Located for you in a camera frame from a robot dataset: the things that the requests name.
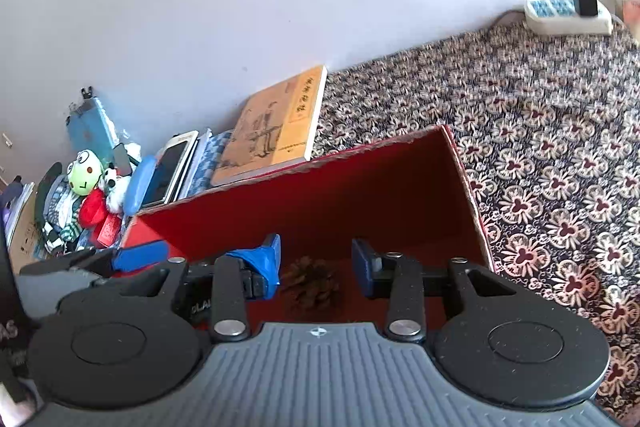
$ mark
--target floral patterned fabric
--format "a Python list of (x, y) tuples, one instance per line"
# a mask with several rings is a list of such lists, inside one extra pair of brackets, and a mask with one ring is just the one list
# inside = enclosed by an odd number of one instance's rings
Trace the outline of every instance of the floral patterned fabric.
[(330, 74), (314, 156), (448, 124), (499, 273), (607, 335), (597, 400), (640, 401), (640, 50), (497, 26)]

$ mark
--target white power strip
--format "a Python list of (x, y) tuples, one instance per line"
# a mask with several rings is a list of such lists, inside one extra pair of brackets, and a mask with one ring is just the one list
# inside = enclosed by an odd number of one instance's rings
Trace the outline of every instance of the white power strip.
[(598, 15), (580, 17), (572, 0), (535, 0), (524, 5), (527, 26), (539, 35), (611, 35), (609, 10), (598, 1)]

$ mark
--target silver screw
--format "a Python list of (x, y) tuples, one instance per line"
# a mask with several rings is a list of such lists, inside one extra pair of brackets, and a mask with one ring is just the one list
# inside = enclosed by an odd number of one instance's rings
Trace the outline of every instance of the silver screw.
[(420, 324), (409, 319), (400, 319), (389, 324), (389, 331), (399, 337), (410, 337), (420, 333)]
[(213, 329), (219, 335), (236, 337), (244, 333), (246, 326), (241, 321), (236, 321), (235, 319), (225, 319), (223, 321), (216, 322), (216, 324), (213, 326)]

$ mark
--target red box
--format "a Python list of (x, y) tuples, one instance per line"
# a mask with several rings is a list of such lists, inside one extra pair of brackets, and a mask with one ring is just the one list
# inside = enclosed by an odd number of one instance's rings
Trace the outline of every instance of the red box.
[[(401, 251), (444, 267), (466, 257), (491, 267), (478, 208), (448, 130), (413, 134), (316, 158), (264, 176), (217, 187), (189, 200), (138, 214), (125, 238), (130, 247), (156, 239), (189, 261), (254, 248), (268, 233), (282, 238), (281, 272), (308, 255), (327, 260), (340, 283), (338, 304), (300, 312), (287, 294), (248, 305), (260, 321), (381, 324), (385, 301), (370, 301), (351, 273), (351, 239), (379, 251)], [(428, 302), (429, 325), (442, 324), (441, 306)]]

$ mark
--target orange book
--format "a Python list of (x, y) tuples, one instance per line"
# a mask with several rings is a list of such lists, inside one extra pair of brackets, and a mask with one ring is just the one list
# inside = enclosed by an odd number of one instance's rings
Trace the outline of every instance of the orange book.
[(316, 66), (255, 93), (244, 106), (211, 185), (309, 161), (326, 68)]

